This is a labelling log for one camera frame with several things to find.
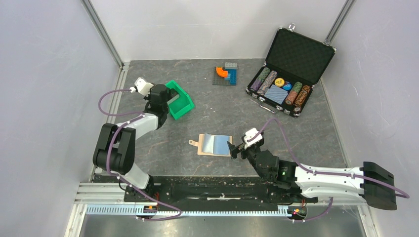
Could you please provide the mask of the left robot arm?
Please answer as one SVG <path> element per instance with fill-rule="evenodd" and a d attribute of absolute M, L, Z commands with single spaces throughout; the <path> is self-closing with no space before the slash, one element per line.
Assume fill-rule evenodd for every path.
<path fill-rule="evenodd" d="M 169 103 L 179 98 L 179 94 L 164 84 L 148 82 L 128 91 L 143 95 L 147 101 L 145 109 L 123 123 L 102 125 L 92 163 L 137 188 L 136 194 L 143 201 L 150 201 L 155 196 L 155 187 L 149 184 L 151 176 L 134 163 L 136 140 L 162 127 L 169 113 Z"/>

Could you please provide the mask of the dark card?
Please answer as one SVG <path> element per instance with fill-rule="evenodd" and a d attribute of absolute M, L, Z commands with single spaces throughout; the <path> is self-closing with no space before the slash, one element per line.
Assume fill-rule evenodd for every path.
<path fill-rule="evenodd" d="M 168 101 L 168 104 L 173 103 L 175 100 L 177 100 L 180 97 L 178 93 L 174 94 L 174 96 Z"/>

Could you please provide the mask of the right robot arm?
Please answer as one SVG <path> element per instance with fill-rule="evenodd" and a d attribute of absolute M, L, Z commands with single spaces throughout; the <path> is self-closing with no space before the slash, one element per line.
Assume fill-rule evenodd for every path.
<path fill-rule="evenodd" d="M 301 198 L 345 198 L 365 202 L 381 210 L 396 210 L 396 192 L 392 189 L 392 173 L 370 161 L 353 168 L 303 168 L 296 162 L 281 160 L 270 151 L 262 151 L 262 142 L 246 148 L 226 142 L 231 158 L 241 155 L 249 161 L 258 176 L 267 184 L 284 190 L 291 201 Z"/>

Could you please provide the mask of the beige leather card holder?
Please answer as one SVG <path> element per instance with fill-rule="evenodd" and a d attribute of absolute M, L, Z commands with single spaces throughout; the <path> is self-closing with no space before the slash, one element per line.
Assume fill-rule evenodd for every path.
<path fill-rule="evenodd" d="M 189 140 L 188 144 L 196 147 L 197 155 L 200 156 L 230 157 L 227 142 L 232 144 L 233 137 L 204 133 L 199 134 L 198 141 Z"/>

